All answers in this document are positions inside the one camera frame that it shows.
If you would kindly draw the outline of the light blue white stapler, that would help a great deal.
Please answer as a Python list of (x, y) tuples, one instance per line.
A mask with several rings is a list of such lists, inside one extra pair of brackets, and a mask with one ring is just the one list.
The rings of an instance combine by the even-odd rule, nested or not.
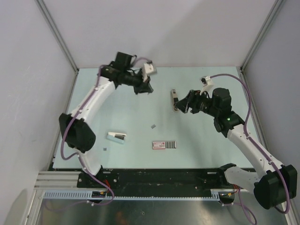
[(127, 135), (125, 133), (108, 132), (106, 138), (112, 142), (124, 144)]

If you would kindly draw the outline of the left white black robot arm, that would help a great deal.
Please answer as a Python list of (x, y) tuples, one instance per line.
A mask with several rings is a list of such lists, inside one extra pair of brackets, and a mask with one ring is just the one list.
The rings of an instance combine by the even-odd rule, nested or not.
[(62, 141), (60, 155), (65, 161), (77, 157), (83, 170), (89, 173), (87, 182), (97, 188), (103, 184), (101, 162), (92, 150), (96, 135), (91, 124), (105, 100), (121, 85), (133, 87), (136, 95), (153, 92), (150, 75), (157, 72), (152, 60), (117, 52), (115, 60), (101, 65), (96, 76), (96, 83), (69, 114), (59, 116)]

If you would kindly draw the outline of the red white staple box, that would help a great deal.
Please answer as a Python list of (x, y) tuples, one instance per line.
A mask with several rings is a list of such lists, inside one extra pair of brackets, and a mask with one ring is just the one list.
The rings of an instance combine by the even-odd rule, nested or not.
[(176, 149), (176, 141), (155, 141), (152, 142), (153, 150), (165, 150), (165, 149)]

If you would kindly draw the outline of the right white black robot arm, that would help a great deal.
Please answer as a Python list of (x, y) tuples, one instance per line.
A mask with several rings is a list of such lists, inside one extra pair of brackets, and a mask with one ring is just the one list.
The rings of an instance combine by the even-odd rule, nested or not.
[(236, 184), (252, 193), (265, 209), (283, 202), (289, 206), (297, 194), (297, 170), (292, 165), (285, 166), (246, 132), (245, 121), (232, 110), (231, 101), (228, 89), (216, 88), (211, 97), (205, 91), (190, 90), (174, 106), (183, 113), (203, 112), (212, 116), (216, 131), (238, 147), (253, 166), (254, 172), (234, 164), (222, 166), (223, 172), (216, 176), (221, 188)]

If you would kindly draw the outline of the beige black stapler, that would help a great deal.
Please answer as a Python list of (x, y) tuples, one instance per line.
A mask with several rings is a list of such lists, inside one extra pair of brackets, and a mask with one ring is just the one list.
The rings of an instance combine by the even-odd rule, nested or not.
[(171, 97), (172, 97), (172, 108), (175, 112), (177, 112), (178, 108), (175, 106), (175, 104), (178, 102), (179, 99), (178, 99), (176, 89), (171, 90)]

